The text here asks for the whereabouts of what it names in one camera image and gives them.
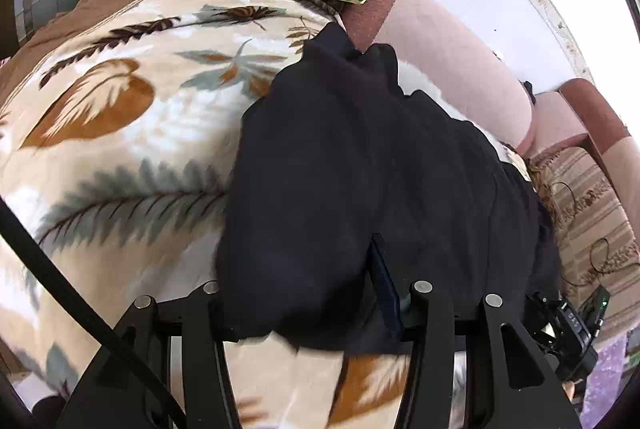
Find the black coat with fur collar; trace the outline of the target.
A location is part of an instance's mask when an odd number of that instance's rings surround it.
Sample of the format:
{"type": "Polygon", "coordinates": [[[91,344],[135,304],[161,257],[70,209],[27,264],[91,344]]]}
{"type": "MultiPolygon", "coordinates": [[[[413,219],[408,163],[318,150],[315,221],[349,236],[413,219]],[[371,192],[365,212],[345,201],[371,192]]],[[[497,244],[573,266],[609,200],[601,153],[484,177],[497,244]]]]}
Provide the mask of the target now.
{"type": "Polygon", "coordinates": [[[518,169],[425,92],[402,91],[392,47],[359,51],[329,24],[242,119],[215,257],[235,335],[407,353],[370,281],[374,235],[399,295],[425,279],[460,316],[488,293],[522,314],[527,296],[560,289],[552,222],[518,169]]]}

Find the striped beige floral pillow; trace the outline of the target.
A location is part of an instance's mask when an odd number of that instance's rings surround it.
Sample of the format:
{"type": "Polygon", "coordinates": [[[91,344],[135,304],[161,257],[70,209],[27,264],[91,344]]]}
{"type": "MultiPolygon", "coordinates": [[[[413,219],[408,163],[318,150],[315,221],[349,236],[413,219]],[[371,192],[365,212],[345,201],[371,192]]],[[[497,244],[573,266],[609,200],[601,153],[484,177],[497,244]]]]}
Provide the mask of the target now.
{"type": "Polygon", "coordinates": [[[639,324],[639,243],[608,177],[583,148],[566,148],[529,165],[554,223],[562,286],[576,307],[598,286],[611,294],[596,344],[639,324]]]}

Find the pink maroon side cushion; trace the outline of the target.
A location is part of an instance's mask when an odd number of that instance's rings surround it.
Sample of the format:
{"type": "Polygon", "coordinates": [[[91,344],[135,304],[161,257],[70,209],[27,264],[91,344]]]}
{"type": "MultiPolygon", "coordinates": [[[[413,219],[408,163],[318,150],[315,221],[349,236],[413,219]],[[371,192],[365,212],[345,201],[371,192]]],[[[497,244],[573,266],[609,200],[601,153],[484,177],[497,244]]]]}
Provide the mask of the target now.
{"type": "Polygon", "coordinates": [[[529,160],[571,146],[587,150],[612,183],[631,227],[639,230],[639,142],[591,82],[574,78],[537,94],[530,136],[529,160]]]}

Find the pink bed headboard cushion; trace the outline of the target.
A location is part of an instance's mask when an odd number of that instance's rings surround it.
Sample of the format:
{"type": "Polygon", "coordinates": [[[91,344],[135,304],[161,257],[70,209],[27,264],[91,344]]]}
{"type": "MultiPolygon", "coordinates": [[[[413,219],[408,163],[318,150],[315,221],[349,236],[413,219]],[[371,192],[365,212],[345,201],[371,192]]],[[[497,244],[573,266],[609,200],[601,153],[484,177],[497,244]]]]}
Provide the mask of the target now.
{"type": "Polygon", "coordinates": [[[528,92],[494,52],[434,0],[345,4],[341,19],[360,51],[389,44],[434,82],[442,96],[518,154],[534,140],[528,92]]]}

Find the leaf pattern beige blanket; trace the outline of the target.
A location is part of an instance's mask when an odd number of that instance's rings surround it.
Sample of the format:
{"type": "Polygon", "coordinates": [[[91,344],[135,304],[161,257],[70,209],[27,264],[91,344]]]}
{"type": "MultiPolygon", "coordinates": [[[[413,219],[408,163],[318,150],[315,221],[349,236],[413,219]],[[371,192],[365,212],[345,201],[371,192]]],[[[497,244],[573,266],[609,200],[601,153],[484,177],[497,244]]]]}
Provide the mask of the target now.
{"type": "MultiPolygon", "coordinates": [[[[337,21],[319,0],[81,1],[1,73],[2,196],[105,319],[186,293],[212,271],[242,113],[337,21]]],[[[521,165],[401,60],[399,82],[521,165]]]]}

